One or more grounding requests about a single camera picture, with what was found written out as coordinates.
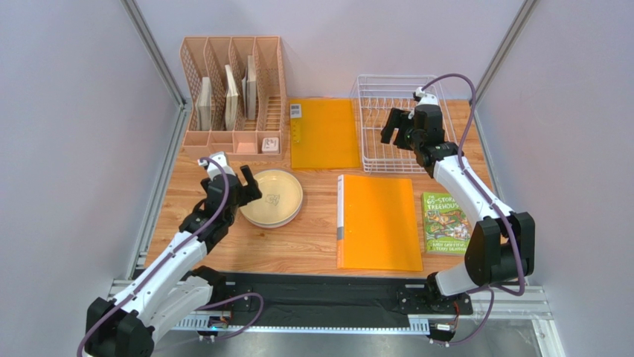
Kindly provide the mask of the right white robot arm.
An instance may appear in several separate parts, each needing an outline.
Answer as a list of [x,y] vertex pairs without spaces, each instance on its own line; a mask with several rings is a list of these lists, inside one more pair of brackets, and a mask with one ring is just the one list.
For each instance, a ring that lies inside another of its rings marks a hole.
[[501,287],[509,280],[519,284],[513,295],[522,295],[525,278],[534,272],[535,221],[498,199],[459,145],[446,140],[440,106],[422,104],[411,112],[391,109],[381,141],[411,150],[418,165],[453,197],[473,229],[463,262],[427,277],[422,295],[426,307],[435,312],[451,309],[468,292]]

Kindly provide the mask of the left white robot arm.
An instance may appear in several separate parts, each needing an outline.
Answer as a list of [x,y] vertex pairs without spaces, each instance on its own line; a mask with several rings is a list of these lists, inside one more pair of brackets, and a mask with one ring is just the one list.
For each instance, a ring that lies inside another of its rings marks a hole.
[[89,306],[78,356],[151,356],[165,333],[191,312],[217,307],[213,295],[223,277],[195,265],[228,234],[238,208],[262,193],[247,165],[240,168],[241,182],[220,154],[199,164],[209,173],[201,181],[206,197],[149,268],[113,299],[99,297]]

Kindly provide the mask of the blue grey plate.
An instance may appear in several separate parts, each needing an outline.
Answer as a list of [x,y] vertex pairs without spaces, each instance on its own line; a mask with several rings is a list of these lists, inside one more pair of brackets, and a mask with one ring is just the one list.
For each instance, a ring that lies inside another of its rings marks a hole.
[[275,228],[280,228],[283,227],[285,225],[287,225],[288,223],[290,223],[292,220],[294,220],[296,218],[296,216],[301,212],[301,209],[297,210],[296,212],[294,212],[294,214],[292,214],[291,216],[289,216],[288,218],[277,222],[277,223],[261,223],[261,222],[256,222],[252,219],[247,218],[247,221],[252,223],[253,225],[259,227],[259,228],[265,228],[265,229],[275,229]]

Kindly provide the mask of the tan wooden plate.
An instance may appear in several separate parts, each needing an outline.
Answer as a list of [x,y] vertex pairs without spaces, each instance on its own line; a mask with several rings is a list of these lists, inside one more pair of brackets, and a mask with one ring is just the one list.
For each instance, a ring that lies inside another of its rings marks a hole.
[[246,218],[261,223],[280,222],[301,209],[304,200],[303,187],[299,180],[284,170],[264,170],[254,174],[261,199],[241,207]]

